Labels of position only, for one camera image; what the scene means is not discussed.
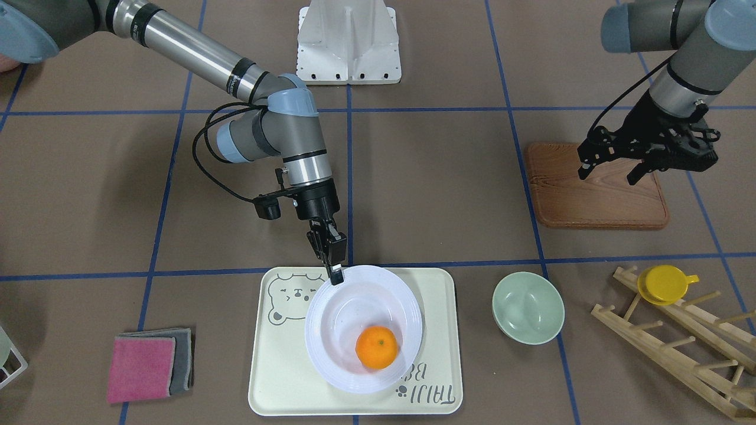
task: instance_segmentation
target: wooden tray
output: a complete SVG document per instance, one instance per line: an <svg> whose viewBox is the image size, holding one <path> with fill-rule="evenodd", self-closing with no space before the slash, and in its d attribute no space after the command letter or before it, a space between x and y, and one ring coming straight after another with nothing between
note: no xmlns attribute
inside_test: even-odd
<svg viewBox="0 0 756 425"><path fill-rule="evenodd" d="M669 222L656 173L630 186L637 161L615 160L578 177L578 145L538 142L525 150L525 166L538 221L551 228L661 229Z"/></svg>

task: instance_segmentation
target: blue joint cap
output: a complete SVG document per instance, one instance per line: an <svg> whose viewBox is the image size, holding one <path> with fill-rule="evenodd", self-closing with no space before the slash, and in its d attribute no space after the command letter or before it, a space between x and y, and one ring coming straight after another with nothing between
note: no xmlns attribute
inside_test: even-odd
<svg viewBox="0 0 756 425"><path fill-rule="evenodd" d="M218 150L221 151L221 155L225 159L232 163L251 162L245 158L236 147L234 138L231 137L231 123L225 123L220 129L218 129L218 134L216 135L215 140L218 143Z"/></svg>
<svg viewBox="0 0 756 425"><path fill-rule="evenodd" d="M290 88L268 96L268 110L284 115L318 116L315 99L306 88Z"/></svg>
<svg viewBox="0 0 756 425"><path fill-rule="evenodd" d="M288 79L288 80L289 80L289 81L291 81L291 82L292 82L292 83L294 84L294 86L295 86L295 87L297 87L297 88L307 88L307 84L305 84L305 82L304 82L304 81L302 81L302 79L301 79L301 78L299 78L298 76L296 76L296 75L294 75L294 74L288 74L288 73L287 73L287 74L281 74L281 75L279 75L279 76L280 76L280 77L283 77L283 78L285 78L285 79Z"/></svg>
<svg viewBox="0 0 756 425"><path fill-rule="evenodd" d="M25 64L38 64L59 52L55 40L41 26L0 1L0 54Z"/></svg>
<svg viewBox="0 0 756 425"><path fill-rule="evenodd" d="M704 23L709 36L724 47L756 50L756 0L717 0Z"/></svg>
<svg viewBox="0 0 756 425"><path fill-rule="evenodd" d="M601 45L609 53L631 53L627 3L606 11L601 21Z"/></svg>

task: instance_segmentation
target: white metal stand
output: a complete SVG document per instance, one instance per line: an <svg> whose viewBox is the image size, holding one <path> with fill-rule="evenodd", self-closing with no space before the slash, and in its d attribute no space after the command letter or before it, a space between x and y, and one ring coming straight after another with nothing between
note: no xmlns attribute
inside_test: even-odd
<svg viewBox="0 0 756 425"><path fill-rule="evenodd" d="M296 75L307 84L401 79L396 12L383 0L312 0L299 11Z"/></svg>

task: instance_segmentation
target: blue tape line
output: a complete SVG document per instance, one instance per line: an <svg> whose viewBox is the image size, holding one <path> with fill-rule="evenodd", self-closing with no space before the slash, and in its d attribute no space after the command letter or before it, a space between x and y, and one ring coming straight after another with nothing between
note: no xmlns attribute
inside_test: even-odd
<svg viewBox="0 0 756 425"><path fill-rule="evenodd" d="M640 66L643 67L644 73L649 73L649 68L646 66L646 59L643 59L643 55L638 52L638 59L640 59Z"/></svg>
<svg viewBox="0 0 756 425"><path fill-rule="evenodd" d="M756 253L725 253L724 256L727 258L746 258L756 257Z"/></svg>
<svg viewBox="0 0 756 425"><path fill-rule="evenodd" d="M125 402L121 405L121 415L118 419L118 424L123 425L126 423L126 416L129 414L129 402Z"/></svg>
<svg viewBox="0 0 756 425"><path fill-rule="evenodd" d="M445 262L387 262L374 264L379 267L480 267L488 265L540 264L538 259L485 260L485 261L445 261Z"/></svg>
<svg viewBox="0 0 756 425"><path fill-rule="evenodd" d="M197 29L202 31L202 25L205 20L205 11L207 10L207 0L202 1L202 8L200 9L200 22L197 24ZM187 103L189 102L189 91L191 89L192 73L187 74L187 82L184 87L184 100L181 102L181 114L178 116L178 124L176 126L176 136L173 140L173 150L171 151L171 162L168 165L168 175L166 176L166 188L163 191L163 201L160 204L160 217L157 219L157 229L155 230L155 242L152 249L152 257L150 258L150 270L147 276L147 282L144 284L144 295L142 297L141 311L139 312L139 324L137 330L144 329L144 319L147 317L147 308L150 305L150 292L152 291L152 281L155 272L155 265L157 264L157 253L160 249L160 239L163 236L163 223L166 220L166 210L168 209L168 198L171 194L171 184L173 177L173 169L176 164L176 154L178 153L178 146L181 143L181 130L184 128L184 117L186 116ZM125 410L122 409L119 425L125 425L128 414L128 405Z"/></svg>
<svg viewBox="0 0 756 425"><path fill-rule="evenodd" d="M558 110L604 110L603 106L533 106L533 107L427 107L427 108L352 108L353 113L384 113L384 112L485 112L506 110L513 111L558 111ZM617 105L613 110L631 110L632 106ZM756 110L756 105L712 105L712 110ZM348 108L318 108L319 113L348 113ZM179 113L204 113L212 112L212 109L187 109L187 110L29 110L3 113L5 116L89 116L89 115L171 115Z"/></svg>
<svg viewBox="0 0 756 425"><path fill-rule="evenodd" d="M693 181L693 174L690 171L686 171L685 173L688 176L690 187L693 189L693 194L696 196L696 201L699 203L699 208L701 209L701 214L704 216L704 221L706 221L706 227L708 227L709 234L711 235L711 239L714 241L714 246L717 248L719 257L722 260L722 266L724 267L724 271L727 273L727 278L730 280L730 286L733 288L733 292L735 293L735 298L738 299L738 304L740 304L741 311L746 312L747 310L745 309L745 302L743 301L743 296L741 295L740 289L738 288L738 284L735 282L735 277L733 276L733 273L730 270L730 264L727 263L727 258L725 257L724 251L722 250L722 246L719 243L717 232L714 231L714 225L711 224L711 219L709 218L708 211L706 210L706 206L704 205L704 200L703 198L701 198L699 189L696 187L696 183ZM751 333L756 333L756 329L754 328L753 321L750 318L747 319L746 321L748 322L748 327L751 329Z"/></svg>
<svg viewBox="0 0 756 425"><path fill-rule="evenodd" d="M27 275L27 276L0 276L0 282L22 281L71 281L79 279L113 279L113 278L145 278L149 273L146 271L126 271L123 273L78 273L70 275Z"/></svg>
<svg viewBox="0 0 756 425"><path fill-rule="evenodd" d="M503 111L506 107L359 107L352 109L356 113L371 112L480 112Z"/></svg>
<svg viewBox="0 0 756 425"><path fill-rule="evenodd" d="M670 259L716 259L718 253L701 253L701 254L665 254L658 256L616 256L616 257L576 257L576 258L558 258L545 259L547 264L574 264L582 262L634 262L634 261L662 261Z"/></svg>
<svg viewBox="0 0 756 425"><path fill-rule="evenodd" d="M569 402L572 405L572 419L575 423L580 423L580 414L578 413L578 400L575 398L575 389L572 387L572 376L569 371L567 363L567 351L565 351L565 343L562 339L562 332L556 335L556 343L559 345L559 357L562 359L562 368L565 373L565 382L567 382L567 393L569 394Z"/></svg>
<svg viewBox="0 0 756 425"><path fill-rule="evenodd" d="M8 104L5 105L5 112L2 115L2 119L0 119L0 132L2 132L2 129L5 127L5 122L8 121L8 114L11 112L13 103L16 101L16 96L18 96L18 91L21 88L21 83L23 82L23 78L26 75L26 70L28 68L29 64L24 64L23 67L21 67L21 72L18 74L16 85L13 87L11 97L8 99Z"/></svg>
<svg viewBox="0 0 756 425"><path fill-rule="evenodd" d="M41 110L11 112L10 116L90 116L90 115L163 115L181 113L180 110Z"/></svg>
<svg viewBox="0 0 756 425"><path fill-rule="evenodd" d="M510 110L515 111L533 111L533 110L604 110L606 106L567 106L567 107L510 107ZM616 110L631 110L631 106L615 106L612 109Z"/></svg>
<svg viewBox="0 0 756 425"><path fill-rule="evenodd" d="M725 253L727 258L753 258L756 253ZM668 254L659 256L607 256L607 257L584 257L584 258L553 258L553 259L511 259L511 260L481 260L481 261L452 261L452 262L403 262L403 263L380 263L374 264L380 267L476 267L496 265L536 265L542 262L549 264L580 264L592 262L637 262L637 261L666 261L671 259L718 259L719 253L700 254ZM211 275L254 275L266 273L271 267L260 268L208 268L198 270L163 270L154 271L155 278L167 278L171 276L211 276ZM80 279L114 279L114 278L145 278L150 275L148 271L126 271L114 273L79 273L70 275L14 275L0 276L0 282L23 282L23 281L65 281Z"/></svg>
<svg viewBox="0 0 756 425"><path fill-rule="evenodd" d="M354 236L355 236L355 228L354 228L354 197L353 194L353 185L354 185L354 175L352 174L352 86L347 84L346 85L346 178L347 178L347 206L346 206L346 215L347 215L347 238L349 239L349 242L347 243L347 246L349 247L349 251L347 254L347 265L354 265L355 264L355 242L354 242Z"/></svg>
<svg viewBox="0 0 756 425"><path fill-rule="evenodd" d="M494 30L494 20L491 16L491 6L488 2L488 0L485 0L485 9L486 13L488 14L488 25L491 30L491 37L494 42L494 52L496 53L496 63L499 66L499 78L501 79L501 88L504 92L504 100L507 103L507 112L510 118L510 126L512 127L512 138L515 142L515 149L517 153L517 163L519 164L520 168L520 177L522 179L522 186L525 189L525 200L528 203L528 212L530 213L530 222L531 226L533 227L533 235L535 236L535 245L538 249L538 258L543 259L544 258L544 249L541 246L541 236L538 233L538 223L535 220L535 211L533 210L533 200L531 199L530 195L530 185L528 184L528 176L525 173L525 161L522 158L522 150L520 149L519 145L519 137L517 135L517 128L515 126L515 117L512 113L512 109L510 108L511 102L510 102L510 92L507 88L507 78L504 75L504 66L501 63L501 55L499 53L499 42L496 38L496 31Z"/></svg>
<svg viewBox="0 0 756 425"><path fill-rule="evenodd" d="M271 268L211 268L207 270L173 270L173 271L154 271L152 275L156 278L171 276L212 276L212 275L254 275L257 273L266 273Z"/></svg>
<svg viewBox="0 0 756 425"><path fill-rule="evenodd" d="M509 89L507 88L507 78L504 75L504 66L501 62L499 43L496 38L496 30L494 28L494 19L491 16L491 4L489 0L485 0L485 11L486 11L486 14L488 15L488 27L491 30L491 38L493 39L493 43L494 43L494 52L496 54L496 62L497 62L497 65L499 66L499 77L501 78L501 88L503 89L504 100L507 103L507 108L508 108L507 114L509 115L510 125L512 126L512 137L514 139L515 149L517 152L517 163L519 164L520 175L522 177L522 186L525 189L525 200L528 202L528 212L530 213L531 225L533 227L535 245L536 245L536 248L538 249L538 258L541 264L541 271L543 272L544 277L548 279L548 270L546 267L546 262L544 261L544 249L543 249L543 246L541 245L541 236L538 233L538 222L536 221L536 218L535 218L533 200L531 199L531 194L530 194L530 185L528 183L528 176L525 172L525 161L522 158L522 149L520 148L519 137L517 135L517 127L515 125L514 113L512 112L512 108L511 108L512 103L510 102L510 93L509 93ZM562 359L562 370L565 375L565 383L567 385L567 390L569 392L570 405L572 407L572 416L573 416L573 419L575 420L575 425L580 425L581 422L580 422L580 413L578 412L578 403L575 398L575 391L572 388L572 379L570 377L570 372L569 372L569 363L567 362L567 356L564 352L563 342L560 342L559 344L559 353L560 353L560 358Z"/></svg>

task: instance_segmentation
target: dish rack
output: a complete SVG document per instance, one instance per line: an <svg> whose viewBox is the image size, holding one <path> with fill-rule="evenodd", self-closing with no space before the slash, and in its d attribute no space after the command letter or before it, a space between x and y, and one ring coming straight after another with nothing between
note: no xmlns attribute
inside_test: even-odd
<svg viewBox="0 0 756 425"><path fill-rule="evenodd" d="M662 321L643 324L630 323L630 317L641 301L636 285L637 268L618 267L613 277L636 293L633 302L623 315L614 313L614 306L596 304L591 315L635 346L648 358L664 368L669 374L688 386L709 404L730 419L741 423L756 423L756 386L739 383L743 371L756 374L756 337L730 322L756 316L756 311L719 318L696 304L720 295L714 291L695 299L680 299L669 306L654 306L670 319L676 321L692 335L677 341L664 342L646 331L664 325ZM737 343L749 352L735 347ZM712 363L698 363L677 351L677 347L690 343L705 343L718 351L725 359ZM735 368L731 378L716 373L713 369Z"/></svg>
<svg viewBox="0 0 756 425"><path fill-rule="evenodd" d="M16 379L21 372L29 367L29 364L23 359L21 353L18 352L18 348L11 342L11 339L3 328L0 327L0 347L4 344L9 344L11 351L8 353L8 358L0 358L0 361L2 361L2 365L0 365L0 389L11 383L12 380Z"/></svg>

